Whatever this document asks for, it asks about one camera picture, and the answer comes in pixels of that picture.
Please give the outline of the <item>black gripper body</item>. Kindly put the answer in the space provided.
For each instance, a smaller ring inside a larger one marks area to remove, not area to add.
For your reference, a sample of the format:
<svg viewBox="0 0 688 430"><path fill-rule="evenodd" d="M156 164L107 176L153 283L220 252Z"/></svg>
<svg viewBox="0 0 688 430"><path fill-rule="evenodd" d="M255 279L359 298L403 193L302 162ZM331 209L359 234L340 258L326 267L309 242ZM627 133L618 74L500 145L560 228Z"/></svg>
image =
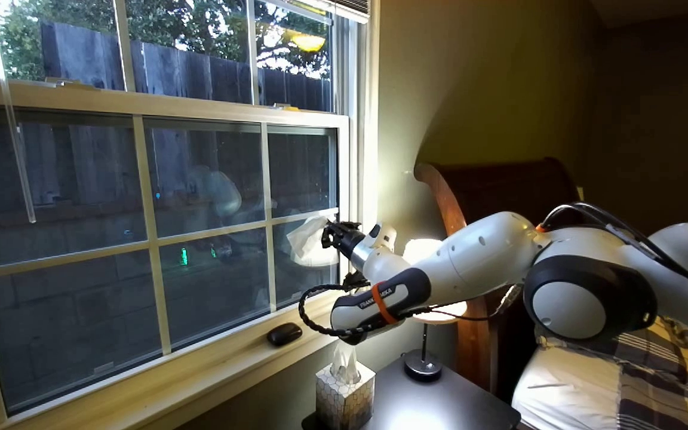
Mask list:
<svg viewBox="0 0 688 430"><path fill-rule="evenodd" d="M356 245L366 238L359 221L332 221L327 220L320 234L326 248L338 248L341 255L351 258Z"/></svg>

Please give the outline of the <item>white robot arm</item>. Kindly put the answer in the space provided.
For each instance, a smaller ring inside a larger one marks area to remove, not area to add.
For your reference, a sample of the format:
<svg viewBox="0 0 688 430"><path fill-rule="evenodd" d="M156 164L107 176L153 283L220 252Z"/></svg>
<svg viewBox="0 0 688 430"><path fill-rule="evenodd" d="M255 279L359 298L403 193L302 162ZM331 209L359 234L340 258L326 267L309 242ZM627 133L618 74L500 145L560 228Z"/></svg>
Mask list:
<svg viewBox="0 0 688 430"><path fill-rule="evenodd" d="M351 343L411 312L523 292L529 314L553 336L602 341L666 317L688 330L688 221L639 234L602 207L580 226L547 226L503 209L448 236L409 262L356 232L341 252L368 287L331 311Z"/></svg>

